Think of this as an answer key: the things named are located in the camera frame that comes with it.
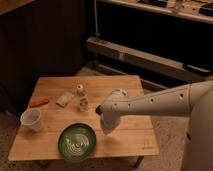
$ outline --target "metal shelf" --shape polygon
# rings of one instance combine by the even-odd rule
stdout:
[[[199,82],[206,79],[203,76],[185,70],[181,62],[138,51],[102,39],[97,40],[95,37],[87,39],[87,50],[186,82]]]
[[[149,11],[149,12],[154,12],[154,13],[170,15],[173,17],[179,17],[179,18],[189,19],[189,20],[198,21],[198,22],[213,24],[213,17],[205,16],[199,13],[193,14],[189,12],[182,12],[181,10],[179,12],[174,12],[173,7],[171,6],[167,8],[162,8],[162,7],[157,7],[153,5],[138,3],[137,0],[98,0],[98,1],[135,8],[135,9],[144,10],[144,11]]]

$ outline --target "white paper cup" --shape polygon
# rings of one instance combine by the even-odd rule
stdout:
[[[38,109],[27,109],[20,118],[21,124],[33,131],[39,132],[42,129],[41,111]]]

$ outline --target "floor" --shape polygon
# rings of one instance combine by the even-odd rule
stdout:
[[[102,75],[87,66],[76,75]],[[148,156],[142,161],[138,171],[180,171],[183,156],[185,132],[188,118],[152,117],[153,127],[159,144],[160,155]],[[50,162],[47,168],[36,162],[10,162],[7,156],[19,127],[19,119],[9,113],[0,113],[0,171],[129,171],[136,157],[88,159],[79,164],[61,161]]]

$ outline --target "wooden table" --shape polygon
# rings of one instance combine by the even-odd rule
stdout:
[[[64,91],[75,93],[76,85],[83,84],[87,91],[89,110],[80,112],[75,96],[61,108],[56,100]],[[34,133],[20,126],[9,153],[9,160],[61,159],[57,143],[62,131],[70,124],[81,122],[90,125],[97,136],[95,151],[90,157],[125,157],[157,155],[156,143],[150,116],[125,116],[121,124],[109,135],[100,128],[100,116],[95,109],[115,88],[124,88],[129,96],[143,94],[138,76],[85,76],[43,77],[35,87],[31,100],[49,98],[50,102],[38,107],[43,114],[44,128]]]

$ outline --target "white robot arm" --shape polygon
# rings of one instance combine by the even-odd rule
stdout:
[[[191,116],[186,142],[184,171],[213,170],[213,81],[188,84],[129,98],[114,90],[99,106],[101,126],[110,133],[124,115]]]

